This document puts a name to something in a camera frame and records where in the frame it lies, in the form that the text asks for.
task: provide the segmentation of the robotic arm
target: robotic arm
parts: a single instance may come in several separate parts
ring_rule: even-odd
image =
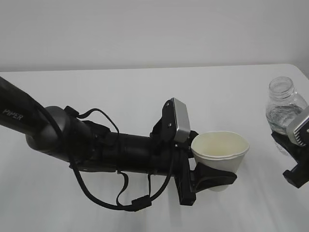
[[[93,111],[103,113],[117,132],[85,119]],[[31,96],[0,77],[0,125],[26,135],[28,145],[37,151],[70,163],[84,194],[94,203],[114,210],[138,211],[152,204],[175,179],[181,205],[193,205],[199,191],[233,184],[234,173],[216,170],[198,163],[190,170],[192,140],[198,135],[190,129],[185,104],[176,98],[162,108],[162,117],[149,137],[119,133],[113,121],[101,110],[92,109],[83,115],[67,106],[42,107]],[[123,172],[165,175],[162,187],[152,196],[132,201],[131,205],[105,203],[87,189],[80,172]]]
[[[295,159],[297,165],[283,173],[285,179],[300,188],[309,181],[309,107],[287,127],[287,136],[273,132],[272,137]]]

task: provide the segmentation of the white wall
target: white wall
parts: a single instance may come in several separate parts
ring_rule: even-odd
[[[0,71],[292,63],[307,0],[1,0]]]

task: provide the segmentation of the water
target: water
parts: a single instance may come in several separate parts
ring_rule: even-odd
[[[303,111],[295,104],[276,106],[266,114],[270,128],[280,134],[286,135],[286,127]]]

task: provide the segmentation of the black robotic arm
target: black robotic arm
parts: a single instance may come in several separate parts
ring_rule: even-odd
[[[100,111],[117,132],[85,119]],[[190,129],[185,104],[172,98],[162,108],[162,117],[149,137],[119,133],[113,121],[101,110],[83,115],[67,106],[42,107],[31,96],[0,77],[0,125],[26,135],[28,145],[37,151],[69,162],[84,194],[94,203],[114,210],[138,211],[151,205],[175,179],[181,205],[193,205],[196,193],[211,187],[233,184],[234,173],[220,171],[198,163],[190,170],[192,140],[198,135]],[[132,201],[131,205],[105,203],[94,197],[85,186],[81,172],[123,171],[165,175],[162,187],[153,195]]]

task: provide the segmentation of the bottle neck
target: bottle neck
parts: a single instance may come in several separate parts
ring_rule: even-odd
[[[297,94],[292,80],[288,77],[277,77],[269,84],[269,97],[274,101],[286,101]]]

